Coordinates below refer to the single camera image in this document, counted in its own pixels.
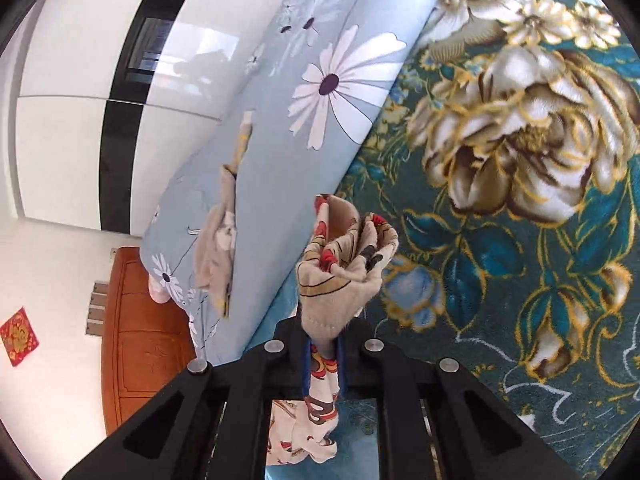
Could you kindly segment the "light blue daisy quilt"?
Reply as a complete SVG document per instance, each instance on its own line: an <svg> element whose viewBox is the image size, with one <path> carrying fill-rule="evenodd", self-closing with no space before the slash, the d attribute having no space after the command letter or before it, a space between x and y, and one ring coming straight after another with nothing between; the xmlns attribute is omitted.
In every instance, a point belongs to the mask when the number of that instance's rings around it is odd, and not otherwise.
<svg viewBox="0 0 640 480"><path fill-rule="evenodd" d="M188 316L195 354L237 359L293 270L314 198L335 191L382 110L436 0L284 0L227 114L170 179L141 260ZM194 244L219 202L246 110L253 133L236 178L230 310L194 285Z"/></svg>

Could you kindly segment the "pink floral pillow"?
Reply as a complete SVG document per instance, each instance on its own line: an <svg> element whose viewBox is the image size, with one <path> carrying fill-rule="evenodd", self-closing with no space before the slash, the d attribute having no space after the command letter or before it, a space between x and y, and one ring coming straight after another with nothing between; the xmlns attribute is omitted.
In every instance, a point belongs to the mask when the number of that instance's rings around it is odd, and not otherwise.
<svg viewBox="0 0 640 480"><path fill-rule="evenodd" d="M170 293L152 275L149 275L148 289L151 299L157 304L167 304L171 300Z"/></svg>

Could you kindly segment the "teal floral plush blanket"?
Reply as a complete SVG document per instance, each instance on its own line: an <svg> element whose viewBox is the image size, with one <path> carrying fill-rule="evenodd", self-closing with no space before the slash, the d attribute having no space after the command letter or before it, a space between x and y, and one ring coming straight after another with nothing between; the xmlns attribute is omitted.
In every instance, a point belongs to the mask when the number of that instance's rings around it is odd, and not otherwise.
<svg viewBox="0 0 640 480"><path fill-rule="evenodd" d="M637 478L639 20L428 3L337 188L399 235L364 318L464 365L578 478Z"/></svg>

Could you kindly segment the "wall switch panel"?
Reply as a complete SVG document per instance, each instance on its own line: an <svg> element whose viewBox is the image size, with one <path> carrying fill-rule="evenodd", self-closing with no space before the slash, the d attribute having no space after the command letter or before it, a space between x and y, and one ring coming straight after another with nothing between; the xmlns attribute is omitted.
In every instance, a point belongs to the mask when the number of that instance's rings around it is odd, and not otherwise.
<svg viewBox="0 0 640 480"><path fill-rule="evenodd" d="M86 334L88 336L102 337L104 333L104 320L107 305L108 284L95 282L90 295Z"/></svg>

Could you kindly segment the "orange wooden headboard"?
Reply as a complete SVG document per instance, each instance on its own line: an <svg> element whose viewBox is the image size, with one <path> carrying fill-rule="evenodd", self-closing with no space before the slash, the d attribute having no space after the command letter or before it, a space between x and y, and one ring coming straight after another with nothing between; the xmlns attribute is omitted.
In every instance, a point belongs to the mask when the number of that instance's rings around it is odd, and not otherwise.
<svg viewBox="0 0 640 480"><path fill-rule="evenodd" d="M101 344L105 431L112 434L195 356L188 318L149 293L137 247L116 250L106 291Z"/></svg>

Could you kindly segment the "red fu wall sticker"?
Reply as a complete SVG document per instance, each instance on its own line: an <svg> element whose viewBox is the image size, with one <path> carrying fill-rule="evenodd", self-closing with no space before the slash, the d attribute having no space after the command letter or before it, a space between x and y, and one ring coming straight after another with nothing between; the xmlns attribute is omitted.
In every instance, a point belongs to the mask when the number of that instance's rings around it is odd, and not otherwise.
<svg viewBox="0 0 640 480"><path fill-rule="evenodd" d="M39 340L32 324L30 324L25 308L16 311L1 325L0 336L13 367L20 365L26 356L39 346Z"/></svg>

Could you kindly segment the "white glossy wardrobe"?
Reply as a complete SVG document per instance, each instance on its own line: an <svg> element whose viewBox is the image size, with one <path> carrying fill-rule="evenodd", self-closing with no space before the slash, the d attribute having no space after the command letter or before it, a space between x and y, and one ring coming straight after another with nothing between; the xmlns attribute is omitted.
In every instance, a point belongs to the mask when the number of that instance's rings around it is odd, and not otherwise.
<svg viewBox="0 0 640 480"><path fill-rule="evenodd" d="M1 209L133 236L283 0L36 0L1 58Z"/></svg>

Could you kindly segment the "cream cartoon print garment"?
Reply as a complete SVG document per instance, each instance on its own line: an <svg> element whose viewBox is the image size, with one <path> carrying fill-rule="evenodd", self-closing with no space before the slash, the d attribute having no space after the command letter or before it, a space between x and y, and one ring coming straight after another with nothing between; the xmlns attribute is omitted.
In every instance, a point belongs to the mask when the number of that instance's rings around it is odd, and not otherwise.
<svg viewBox="0 0 640 480"><path fill-rule="evenodd" d="M378 214L360 214L335 195L314 201L314 232L295 268L296 314L305 333L303 399L274 400L267 440L268 466L323 464L337 454L338 337L382 287L383 270L399 247L396 230Z"/></svg>

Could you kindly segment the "beige cloth on quilt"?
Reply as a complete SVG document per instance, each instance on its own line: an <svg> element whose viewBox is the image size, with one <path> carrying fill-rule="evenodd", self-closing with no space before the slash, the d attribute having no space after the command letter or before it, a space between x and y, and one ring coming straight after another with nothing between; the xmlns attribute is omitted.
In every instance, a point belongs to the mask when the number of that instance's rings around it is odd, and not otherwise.
<svg viewBox="0 0 640 480"><path fill-rule="evenodd" d="M236 242L235 190L240 163L253 133L252 110L240 123L231 162L219 169L219 202L209 211L194 244L194 285L208 293L221 318L228 318Z"/></svg>

